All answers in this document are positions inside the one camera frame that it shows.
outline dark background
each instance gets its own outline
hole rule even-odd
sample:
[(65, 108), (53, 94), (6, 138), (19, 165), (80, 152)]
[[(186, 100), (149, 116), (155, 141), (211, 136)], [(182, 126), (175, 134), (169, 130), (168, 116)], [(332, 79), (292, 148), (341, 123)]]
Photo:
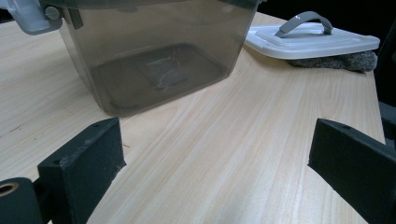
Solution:
[[(305, 11), (315, 11), (327, 18), (332, 26), (360, 35), (380, 39), (374, 70), (378, 100), (396, 106), (396, 4), (385, 0), (267, 0), (258, 11), (283, 20)], [(0, 9), (0, 22), (12, 21), (6, 10)]]

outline wooden table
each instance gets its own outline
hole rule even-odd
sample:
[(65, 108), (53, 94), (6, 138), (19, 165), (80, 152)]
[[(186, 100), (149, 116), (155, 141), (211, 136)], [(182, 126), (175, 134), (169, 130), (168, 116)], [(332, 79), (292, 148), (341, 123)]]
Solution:
[[(8, 22), (0, 43), (0, 179), (35, 180), (51, 152), (109, 116), (59, 32)], [(128, 165), (89, 223), (364, 223), (307, 166), (317, 118), (384, 143), (373, 73), (295, 68), (244, 46), (225, 80), (120, 120)]]

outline container wall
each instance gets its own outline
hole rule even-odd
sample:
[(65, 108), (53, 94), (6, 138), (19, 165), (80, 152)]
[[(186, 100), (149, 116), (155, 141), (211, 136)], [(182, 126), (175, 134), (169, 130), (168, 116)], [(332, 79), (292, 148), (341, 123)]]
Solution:
[(65, 9), (73, 62), (108, 114), (127, 116), (226, 78), (257, 9), (254, 0), (187, 0)]

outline screw hole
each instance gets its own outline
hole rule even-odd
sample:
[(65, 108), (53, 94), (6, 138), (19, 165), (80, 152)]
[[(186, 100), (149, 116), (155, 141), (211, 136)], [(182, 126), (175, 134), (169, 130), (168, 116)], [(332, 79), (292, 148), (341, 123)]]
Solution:
[(6, 183), (0, 186), (0, 197), (6, 196), (12, 193), (18, 188), (18, 183)]

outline gray cloth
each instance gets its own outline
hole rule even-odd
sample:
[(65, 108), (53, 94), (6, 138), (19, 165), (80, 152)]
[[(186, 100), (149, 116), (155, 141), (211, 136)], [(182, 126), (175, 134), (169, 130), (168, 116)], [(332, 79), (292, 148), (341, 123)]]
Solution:
[(372, 51), (322, 58), (287, 60), (293, 66), (306, 68), (335, 68), (353, 72), (369, 72), (376, 68), (377, 56)]

